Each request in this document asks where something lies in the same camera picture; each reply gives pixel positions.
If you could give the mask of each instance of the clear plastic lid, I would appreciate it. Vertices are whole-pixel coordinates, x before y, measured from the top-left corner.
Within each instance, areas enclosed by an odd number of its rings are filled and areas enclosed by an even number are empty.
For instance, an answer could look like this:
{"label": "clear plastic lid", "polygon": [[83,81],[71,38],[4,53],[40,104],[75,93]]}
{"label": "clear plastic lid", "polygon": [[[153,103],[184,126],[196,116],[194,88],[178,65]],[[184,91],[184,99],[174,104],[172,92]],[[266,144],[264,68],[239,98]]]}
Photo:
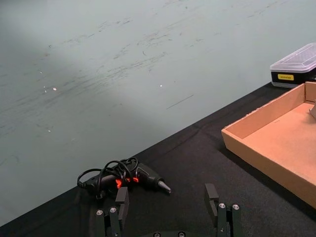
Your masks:
{"label": "clear plastic lid", "polygon": [[310,43],[270,66],[271,72],[306,73],[316,68],[316,43]]}

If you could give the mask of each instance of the plastic storage box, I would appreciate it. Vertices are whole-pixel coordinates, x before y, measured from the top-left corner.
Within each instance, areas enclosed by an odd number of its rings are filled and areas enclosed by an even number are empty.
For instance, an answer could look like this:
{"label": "plastic storage box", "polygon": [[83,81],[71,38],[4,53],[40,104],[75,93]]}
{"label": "plastic storage box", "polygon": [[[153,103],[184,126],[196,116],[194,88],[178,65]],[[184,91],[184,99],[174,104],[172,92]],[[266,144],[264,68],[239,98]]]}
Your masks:
{"label": "plastic storage box", "polygon": [[294,88],[316,81],[316,43],[310,43],[270,66],[274,86]]}

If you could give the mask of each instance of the cardboard box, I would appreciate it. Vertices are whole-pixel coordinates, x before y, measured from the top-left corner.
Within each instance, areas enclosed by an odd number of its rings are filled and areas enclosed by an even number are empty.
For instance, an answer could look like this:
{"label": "cardboard box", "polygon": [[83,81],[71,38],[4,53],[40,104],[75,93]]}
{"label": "cardboard box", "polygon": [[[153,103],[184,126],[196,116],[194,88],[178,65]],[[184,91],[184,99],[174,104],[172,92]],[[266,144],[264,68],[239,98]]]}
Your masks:
{"label": "cardboard box", "polygon": [[316,208],[316,83],[302,84],[222,130],[244,161]]}

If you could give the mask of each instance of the screw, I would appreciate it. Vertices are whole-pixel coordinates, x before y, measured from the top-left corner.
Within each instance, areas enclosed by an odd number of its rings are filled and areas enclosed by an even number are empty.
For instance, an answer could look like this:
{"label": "screw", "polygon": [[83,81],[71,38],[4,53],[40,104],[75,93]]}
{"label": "screw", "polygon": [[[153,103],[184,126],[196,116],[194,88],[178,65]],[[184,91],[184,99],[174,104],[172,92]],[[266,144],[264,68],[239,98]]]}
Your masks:
{"label": "screw", "polygon": [[218,205],[219,205],[220,208],[225,208],[226,207],[225,204],[223,204],[223,203],[220,203]]}
{"label": "screw", "polygon": [[185,237],[185,236],[186,236],[186,234],[184,232],[179,232],[178,233],[178,237]]}
{"label": "screw", "polygon": [[233,209],[238,210],[238,209],[239,209],[239,206],[238,206],[237,204],[234,204],[234,205],[233,205]]}
{"label": "screw", "polygon": [[103,214],[103,211],[102,210],[97,210],[97,215],[98,216],[101,216]]}

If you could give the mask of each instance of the black table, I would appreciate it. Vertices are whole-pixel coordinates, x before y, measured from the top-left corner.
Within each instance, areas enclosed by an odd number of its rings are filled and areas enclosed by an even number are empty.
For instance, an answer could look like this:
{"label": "black table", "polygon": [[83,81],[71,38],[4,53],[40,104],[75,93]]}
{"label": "black table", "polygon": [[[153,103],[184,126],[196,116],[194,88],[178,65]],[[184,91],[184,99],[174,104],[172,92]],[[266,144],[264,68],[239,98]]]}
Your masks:
{"label": "black table", "polygon": [[[315,237],[316,210],[229,152],[221,136],[224,126],[286,91],[265,85],[136,155],[165,178],[173,193],[133,189],[126,235],[156,230],[210,234],[203,188],[204,183],[213,183],[222,201],[241,205],[245,236]],[[85,191],[73,188],[2,226],[0,236],[93,236],[98,204]],[[108,199],[106,204],[110,207],[114,201]]]}

